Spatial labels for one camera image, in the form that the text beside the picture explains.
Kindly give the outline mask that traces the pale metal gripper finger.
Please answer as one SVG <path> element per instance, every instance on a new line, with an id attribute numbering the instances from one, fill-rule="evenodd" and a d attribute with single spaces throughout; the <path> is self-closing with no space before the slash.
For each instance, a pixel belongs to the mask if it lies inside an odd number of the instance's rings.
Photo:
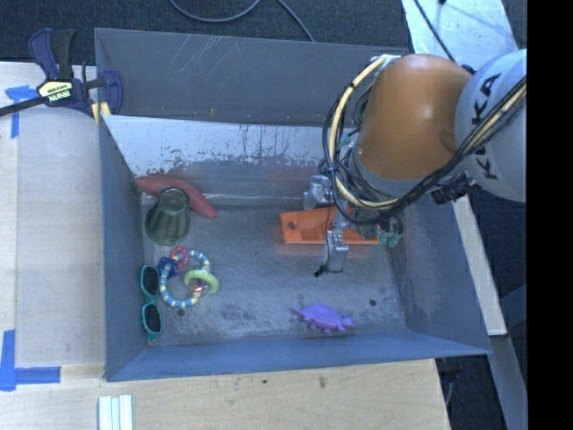
<path id="1" fill-rule="evenodd" d="M 349 251 L 342 230 L 331 230 L 326 235 L 324 266 L 328 272 L 342 272 Z"/>
<path id="2" fill-rule="evenodd" d="M 319 205 L 331 203 L 331 181 L 323 175 L 310 176 L 308 189 L 303 193 L 303 208 L 313 210 Z"/>

